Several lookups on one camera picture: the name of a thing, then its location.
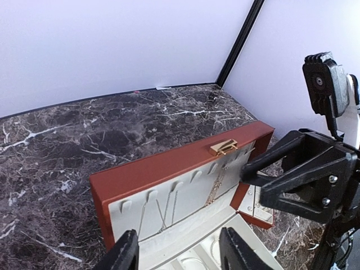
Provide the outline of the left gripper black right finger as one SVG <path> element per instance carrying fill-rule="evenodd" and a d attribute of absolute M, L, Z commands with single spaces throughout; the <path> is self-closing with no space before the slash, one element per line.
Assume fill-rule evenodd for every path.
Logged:
<path fill-rule="evenodd" d="M 271 270 L 245 240 L 232 228 L 223 227 L 219 236 L 221 269 Z"/>

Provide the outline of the brown wooden jewelry box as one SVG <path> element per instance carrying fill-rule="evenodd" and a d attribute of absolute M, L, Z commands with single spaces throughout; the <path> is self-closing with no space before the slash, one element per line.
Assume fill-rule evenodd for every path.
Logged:
<path fill-rule="evenodd" d="M 219 236 L 232 227 L 272 269 L 281 265 L 238 213 L 240 170 L 265 152 L 261 121 L 116 166 L 89 182 L 107 252 L 136 230 L 138 269 L 221 269 Z"/>

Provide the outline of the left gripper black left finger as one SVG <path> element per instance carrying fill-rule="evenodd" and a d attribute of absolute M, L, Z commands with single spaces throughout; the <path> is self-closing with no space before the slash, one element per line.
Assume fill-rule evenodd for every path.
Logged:
<path fill-rule="evenodd" d="M 135 270 L 139 266 L 140 247 L 136 230 L 127 230 L 95 265 L 95 270 Z"/>

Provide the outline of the brown ring earring tray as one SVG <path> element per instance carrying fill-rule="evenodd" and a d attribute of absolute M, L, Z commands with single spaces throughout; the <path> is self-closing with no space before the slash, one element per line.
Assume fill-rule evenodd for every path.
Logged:
<path fill-rule="evenodd" d="M 244 220 L 266 230 L 272 228 L 274 226 L 273 209 L 260 204 L 260 187 L 240 183 L 238 190 L 240 191 L 240 205 L 237 211 Z"/>

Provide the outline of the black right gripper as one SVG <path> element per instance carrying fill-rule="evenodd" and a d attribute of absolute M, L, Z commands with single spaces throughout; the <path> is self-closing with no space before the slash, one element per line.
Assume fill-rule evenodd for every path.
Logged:
<path fill-rule="evenodd" d="M 282 161 L 279 177 L 257 172 Z M 310 129 L 290 131 L 273 147 L 245 164 L 240 182 L 263 186 L 260 204 L 327 223 L 354 218 L 359 208 L 359 150 Z"/>

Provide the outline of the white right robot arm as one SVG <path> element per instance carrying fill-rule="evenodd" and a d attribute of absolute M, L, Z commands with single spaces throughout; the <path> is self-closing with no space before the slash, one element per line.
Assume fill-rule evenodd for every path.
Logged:
<path fill-rule="evenodd" d="M 325 224 L 312 269 L 344 265 L 337 253 L 359 229 L 359 149 L 310 129 L 292 130 L 245 164 L 240 181 L 261 188 L 262 206 Z"/>

